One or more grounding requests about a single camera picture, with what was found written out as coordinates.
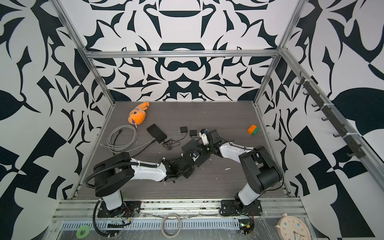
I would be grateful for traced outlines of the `black rectangular box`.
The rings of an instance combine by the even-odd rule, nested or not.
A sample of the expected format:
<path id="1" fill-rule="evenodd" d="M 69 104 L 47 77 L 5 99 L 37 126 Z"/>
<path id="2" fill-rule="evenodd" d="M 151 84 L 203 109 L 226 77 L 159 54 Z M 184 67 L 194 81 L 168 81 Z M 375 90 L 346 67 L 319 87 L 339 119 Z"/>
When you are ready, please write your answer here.
<path id="1" fill-rule="evenodd" d="M 200 144 L 197 140 L 192 139 L 187 142 L 182 151 L 192 159 L 197 167 L 201 167 L 206 161 L 211 158 L 208 149 L 203 144 Z"/>

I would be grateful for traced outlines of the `black power adapter with cable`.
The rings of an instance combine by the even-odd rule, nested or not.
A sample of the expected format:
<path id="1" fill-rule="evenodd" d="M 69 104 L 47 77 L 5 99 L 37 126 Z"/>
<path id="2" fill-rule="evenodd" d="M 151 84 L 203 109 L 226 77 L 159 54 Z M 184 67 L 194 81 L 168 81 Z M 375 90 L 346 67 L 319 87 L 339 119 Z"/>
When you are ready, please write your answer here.
<path id="1" fill-rule="evenodd" d="M 169 139 L 169 140 L 166 140 L 165 142 L 163 142 L 162 146 L 166 150 L 170 151 L 173 148 L 179 146 L 181 144 L 181 141 L 187 136 L 187 134 L 188 134 L 188 127 L 187 126 L 180 127 L 179 130 L 180 130 L 181 134 L 185 134 L 185 135 L 182 138 L 177 139 L 177 140 Z"/>

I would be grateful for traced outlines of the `black network switch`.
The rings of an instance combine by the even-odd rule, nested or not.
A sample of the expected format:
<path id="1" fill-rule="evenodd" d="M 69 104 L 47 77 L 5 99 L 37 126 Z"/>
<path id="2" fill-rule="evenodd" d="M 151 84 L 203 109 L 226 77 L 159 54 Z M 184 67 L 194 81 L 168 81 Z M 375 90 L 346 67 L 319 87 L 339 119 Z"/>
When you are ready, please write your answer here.
<path id="1" fill-rule="evenodd" d="M 156 125 L 152 124 L 147 128 L 147 132 L 160 144 L 164 143 L 167 135 Z"/>

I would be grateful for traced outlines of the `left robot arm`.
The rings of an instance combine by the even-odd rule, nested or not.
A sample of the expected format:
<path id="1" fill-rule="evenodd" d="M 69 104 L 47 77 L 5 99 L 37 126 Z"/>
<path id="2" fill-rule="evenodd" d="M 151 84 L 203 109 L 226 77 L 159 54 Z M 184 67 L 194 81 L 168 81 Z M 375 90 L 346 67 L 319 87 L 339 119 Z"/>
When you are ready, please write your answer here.
<path id="1" fill-rule="evenodd" d="M 85 187 L 94 189 L 108 211 L 125 207 L 120 188 L 128 181 L 174 181 L 180 176 L 189 178 L 195 170 L 195 159 L 190 153 L 158 163 L 136 160 L 129 153 L 117 154 L 94 166 L 94 172 L 83 181 Z"/>

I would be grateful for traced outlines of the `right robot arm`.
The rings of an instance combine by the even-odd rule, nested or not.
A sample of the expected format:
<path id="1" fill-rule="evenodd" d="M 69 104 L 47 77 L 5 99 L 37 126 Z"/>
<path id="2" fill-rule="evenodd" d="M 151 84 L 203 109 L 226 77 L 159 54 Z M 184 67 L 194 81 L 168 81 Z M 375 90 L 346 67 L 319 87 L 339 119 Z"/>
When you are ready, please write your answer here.
<path id="1" fill-rule="evenodd" d="M 216 155 L 220 158 L 230 159 L 241 164 L 247 184 L 236 194 L 239 206 L 245 207 L 252 204 L 262 194 L 283 181 L 284 175 L 275 160 L 263 146 L 256 148 L 236 145 L 221 138 L 217 130 L 203 129 L 199 132 L 202 143 L 198 145 L 196 154 L 192 154 L 195 164 L 200 167 Z"/>

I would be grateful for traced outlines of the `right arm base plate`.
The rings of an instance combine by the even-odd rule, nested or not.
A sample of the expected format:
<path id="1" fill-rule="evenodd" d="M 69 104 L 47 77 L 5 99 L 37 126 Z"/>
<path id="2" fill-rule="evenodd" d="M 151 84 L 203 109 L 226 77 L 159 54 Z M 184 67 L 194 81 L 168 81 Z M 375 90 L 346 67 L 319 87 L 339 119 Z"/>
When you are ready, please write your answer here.
<path id="1" fill-rule="evenodd" d="M 240 216 L 242 214 L 251 216 L 261 216 L 262 206 L 259 200 L 253 201 L 251 204 L 244 206 L 237 200 L 221 200 L 221 208 L 219 210 L 222 216 Z"/>

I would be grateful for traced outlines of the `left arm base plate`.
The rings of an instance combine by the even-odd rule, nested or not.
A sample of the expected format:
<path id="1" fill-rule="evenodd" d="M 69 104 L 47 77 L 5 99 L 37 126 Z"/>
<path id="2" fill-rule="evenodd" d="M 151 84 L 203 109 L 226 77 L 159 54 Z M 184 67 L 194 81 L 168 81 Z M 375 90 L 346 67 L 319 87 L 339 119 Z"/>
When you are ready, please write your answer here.
<path id="1" fill-rule="evenodd" d="M 114 218 L 114 217 L 125 217 L 130 218 L 141 211 L 141 201 L 124 201 L 123 206 L 115 210 L 108 210 L 104 201 L 98 207 L 98 218 Z"/>

